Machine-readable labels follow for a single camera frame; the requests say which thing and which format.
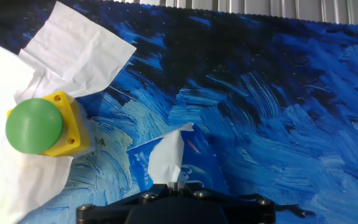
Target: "blue packet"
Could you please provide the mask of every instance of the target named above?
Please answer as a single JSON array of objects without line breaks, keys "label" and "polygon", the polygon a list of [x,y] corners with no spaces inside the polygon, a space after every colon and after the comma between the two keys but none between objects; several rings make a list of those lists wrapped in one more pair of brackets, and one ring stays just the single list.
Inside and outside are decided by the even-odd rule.
[{"label": "blue packet", "polygon": [[[223,194],[229,194],[216,154],[205,140],[200,128],[193,125],[194,131],[181,131],[185,143],[179,182],[200,183]],[[150,153],[162,138],[154,139],[145,144],[128,150],[132,177],[138,183],[140,191],[148,190],[153,185],[147,168]]]}]

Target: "green ball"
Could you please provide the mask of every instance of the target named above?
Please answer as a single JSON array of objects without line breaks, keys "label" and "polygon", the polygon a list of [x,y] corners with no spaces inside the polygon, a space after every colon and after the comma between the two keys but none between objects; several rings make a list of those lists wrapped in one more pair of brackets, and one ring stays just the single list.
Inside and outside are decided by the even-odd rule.
[{"label": "green ball", "polygon": [[29,99],[11,111],[5,131],[7,140],[19,152],[40,154],[59,140],[63,118],[53,103]]}]

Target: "yellow block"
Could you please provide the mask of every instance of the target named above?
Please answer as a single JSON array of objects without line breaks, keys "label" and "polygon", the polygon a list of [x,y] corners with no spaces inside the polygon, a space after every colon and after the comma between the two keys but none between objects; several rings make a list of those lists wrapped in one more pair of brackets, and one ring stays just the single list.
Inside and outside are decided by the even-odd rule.
[{"label": "yellow block", "polygon": [[81,120],[80,108],[73,97],[63,91],[42,97],[53,103],[63,117],[63,132],[50,149],[41,153],[45,156],[70,156],[90,147],[90,138]]}]

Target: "screw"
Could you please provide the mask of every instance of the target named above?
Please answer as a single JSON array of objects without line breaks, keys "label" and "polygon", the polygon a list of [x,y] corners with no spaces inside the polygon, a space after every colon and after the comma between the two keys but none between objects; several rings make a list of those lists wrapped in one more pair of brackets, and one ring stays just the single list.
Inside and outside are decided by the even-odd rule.
[{"label": "screw", "polygon": [[272,203],[272,201],[267,198],[262,198],[262,199],[258,199],[257,203],[259,205],[270,205]]},{"label": "screw", "polygon": [[84,204],[84,205],[79,206],[78,209],[80,209],[81,211],[86,211],[93,207],[94,207],[93,204]]},{"label": "screw", "polygon": [[146,200],[156,199],[157,197],[158,197],[158,195],[153,192],[145,192],[142,194],[142,198],[144,198]]},{"label": "screw", "polygon": [[209,197],[211,194],[206,190],[198,190],[193,193],[194,197],[196,198],[206,198]]}]

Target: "white paper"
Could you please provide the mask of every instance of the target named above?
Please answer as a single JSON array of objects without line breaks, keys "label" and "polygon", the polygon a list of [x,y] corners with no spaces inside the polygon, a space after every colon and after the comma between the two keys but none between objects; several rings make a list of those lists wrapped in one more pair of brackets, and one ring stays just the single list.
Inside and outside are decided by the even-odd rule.
[{"label": "white paper", "polygon": [[48,21],[19,54],[26,63],[45,71],[32,80],[24,97],[40,98],[58,90],[73,97],[101,91],[135,50],[107,29],[57,2]]},{"label": "white paper", "polygon": [[178,181],[183,149],[185,148],[180,131],[193,131],[193,125],[193,123],[187,123],[163,135],[163,139],[154,146],[150,153],[147,170],[154,184],[168,184]]},{"label": "white paper", "polygon": [[74,97],[101,91],[134,50],[59,2],[19,57],[0,48],[0,224],[17,223],[58,195],[73,159],[13,149],[5,136],[6,112],[59,90]]},{"label": "white paper", "polygon": [[0,47],[0,223],[15,223],[59,194],[72,157],[27,155],[5,136],[6,112],[28,87],[35,70]]}]

